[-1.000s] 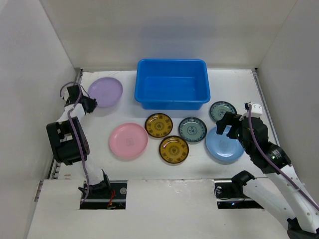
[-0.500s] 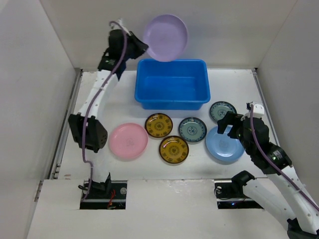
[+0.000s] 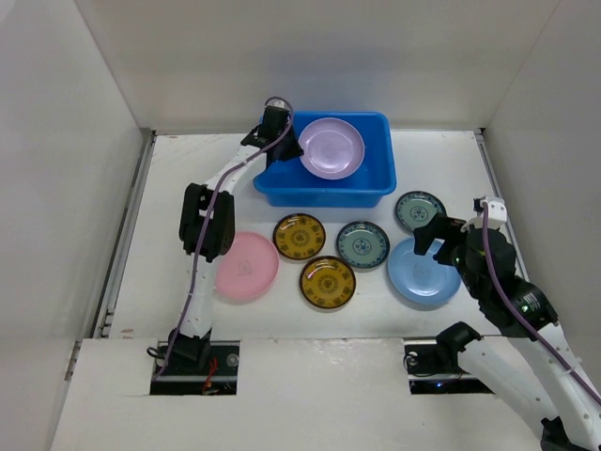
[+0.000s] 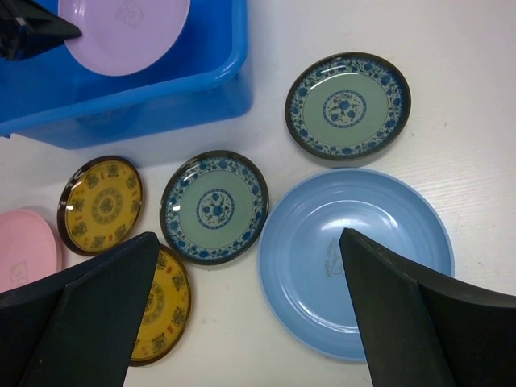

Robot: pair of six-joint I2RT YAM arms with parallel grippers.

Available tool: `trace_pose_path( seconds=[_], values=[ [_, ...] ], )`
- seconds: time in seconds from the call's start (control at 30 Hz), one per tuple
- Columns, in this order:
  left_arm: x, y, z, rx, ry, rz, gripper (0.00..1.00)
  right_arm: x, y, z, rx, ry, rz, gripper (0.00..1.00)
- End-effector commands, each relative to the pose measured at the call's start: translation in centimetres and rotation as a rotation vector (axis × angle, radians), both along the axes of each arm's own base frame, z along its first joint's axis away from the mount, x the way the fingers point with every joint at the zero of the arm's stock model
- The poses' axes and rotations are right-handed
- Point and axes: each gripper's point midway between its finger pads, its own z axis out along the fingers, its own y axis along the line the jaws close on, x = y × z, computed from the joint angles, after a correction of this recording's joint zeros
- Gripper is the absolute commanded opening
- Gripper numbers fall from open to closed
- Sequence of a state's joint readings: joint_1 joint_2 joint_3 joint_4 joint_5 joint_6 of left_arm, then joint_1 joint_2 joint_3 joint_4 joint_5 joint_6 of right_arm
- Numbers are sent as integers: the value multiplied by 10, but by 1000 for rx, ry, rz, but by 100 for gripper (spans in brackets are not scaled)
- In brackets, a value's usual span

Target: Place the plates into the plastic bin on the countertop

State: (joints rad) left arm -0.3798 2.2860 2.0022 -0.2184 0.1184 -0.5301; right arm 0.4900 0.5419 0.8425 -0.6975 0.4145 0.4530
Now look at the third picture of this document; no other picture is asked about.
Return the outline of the purple plastic plate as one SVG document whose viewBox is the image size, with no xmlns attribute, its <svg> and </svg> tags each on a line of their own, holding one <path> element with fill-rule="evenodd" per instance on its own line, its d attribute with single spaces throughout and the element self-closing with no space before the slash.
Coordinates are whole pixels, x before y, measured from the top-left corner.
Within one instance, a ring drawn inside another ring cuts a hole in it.
<svg viewBox="0 0 601 451">
<path fill-rule="evenodd" d="M 323 117 L 309 123 L 300 133 L 300 161 L 314 176 L 326 180 L 345 179 L 358 171 L 365 155 L 359 131 L 347 121 Z"/>
</svg>

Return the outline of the light blue plastic plate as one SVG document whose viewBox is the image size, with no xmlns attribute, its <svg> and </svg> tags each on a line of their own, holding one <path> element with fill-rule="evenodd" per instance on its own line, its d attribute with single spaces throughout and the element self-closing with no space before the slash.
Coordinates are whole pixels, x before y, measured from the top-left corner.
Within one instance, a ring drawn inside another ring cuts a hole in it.
<svg viewBox="0 0 601 451">
<path fill-rule="evenodd" d="M 438 307 L 448 303 L 458 292 L 461 280 L 453 267 L 434 259 L 441 241 L 434 241 L 424 256 L 414 253 L 414 244 L 413 238 L 405 239 L 389 254 L 387 272 L 393 287 L 418 305 Z"/>
</svg>

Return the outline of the pink plastic plate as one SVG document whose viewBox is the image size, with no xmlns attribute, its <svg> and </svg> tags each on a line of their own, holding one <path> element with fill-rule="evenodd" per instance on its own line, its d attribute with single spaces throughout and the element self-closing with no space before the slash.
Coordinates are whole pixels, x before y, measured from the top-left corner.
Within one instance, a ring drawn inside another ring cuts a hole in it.
<svg viewBox="0 0 601 451">
<path fill-rule="evenodd" d="M 278 251 L 266 237 L 250 231 L 237 232 L 218 266 L 216 291 L 236 302 L 254 300 L 273 285 L 279 263 Z"/>
</svg>

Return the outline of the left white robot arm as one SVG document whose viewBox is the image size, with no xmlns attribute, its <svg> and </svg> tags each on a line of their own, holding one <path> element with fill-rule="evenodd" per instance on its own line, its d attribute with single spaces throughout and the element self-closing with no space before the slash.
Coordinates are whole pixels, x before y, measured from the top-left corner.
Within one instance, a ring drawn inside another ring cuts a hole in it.
<svg viewBox="0 0 601 451">
<path fill-rule="evenodd" d="M 235 238 L 235 191 L 246 184 L 245 177 L 254 161 L 271 165 L 303 154 L 293 120 L 294 109 L 288 101 L 267 99 L 259 123 L 240 141 L 232 160 L 213 178 L 186 188 L 178 235 L 192 258 L 191 281 L 177 325 L 168 335 L 162 369 L 172 358 L 193 372 L 209 365 L 216 260 L 228 253 Z"/>
</svg>

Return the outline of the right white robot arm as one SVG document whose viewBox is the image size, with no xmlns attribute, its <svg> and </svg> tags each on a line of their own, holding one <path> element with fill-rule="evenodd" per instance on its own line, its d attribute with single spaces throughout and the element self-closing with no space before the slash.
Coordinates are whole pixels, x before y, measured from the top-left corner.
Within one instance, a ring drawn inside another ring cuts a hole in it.
<svg viewBox="0 0 601 451">
<path fill-rule="evenodd" d="M 533 374 L 507 364 L 463 321 L 436 337 L 435 358 L 448 371 L 463 370 L 510 407 L 544 450 L 600 447 L 600 394 L 571 351 L 545 293 L 516 273 L 516 249 L 501 233 L 503 213 L 482 210 L 466 222 L 438 213 L 414 231 L 423 256 L 434 241 L 434 260 L 454 268 L 470 296 L 522 356 Z"/>
</svg>

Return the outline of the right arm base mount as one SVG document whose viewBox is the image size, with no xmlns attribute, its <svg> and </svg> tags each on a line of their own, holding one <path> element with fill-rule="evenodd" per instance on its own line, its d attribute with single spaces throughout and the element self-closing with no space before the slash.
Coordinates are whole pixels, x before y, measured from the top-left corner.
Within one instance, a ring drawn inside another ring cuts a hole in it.
<svg viewBox="0 0 601 451">
<path fill-rule="evenodd" d="M 412 395 L 487 394 L 492 391 L 439 350 L 435 339 L 404 341 L 403 366 Z"/>
</svg>

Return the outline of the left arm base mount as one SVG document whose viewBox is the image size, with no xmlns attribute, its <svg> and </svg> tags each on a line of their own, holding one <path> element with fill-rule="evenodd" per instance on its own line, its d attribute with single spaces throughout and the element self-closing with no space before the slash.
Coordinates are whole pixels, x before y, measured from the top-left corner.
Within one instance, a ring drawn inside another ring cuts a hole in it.
<svg viewBox="0 0 601 451">
<path fill-rule="evenodd" d="M 174 353 L 166 369 L 162 357 L 167 343 L 148 348 L 146 353 L 155 358 L 149 387 L 151 396 L 234 396 L 238 391 L 239 341 L 210 343 L 209 356 L 199 366 Z"/>
</svg>

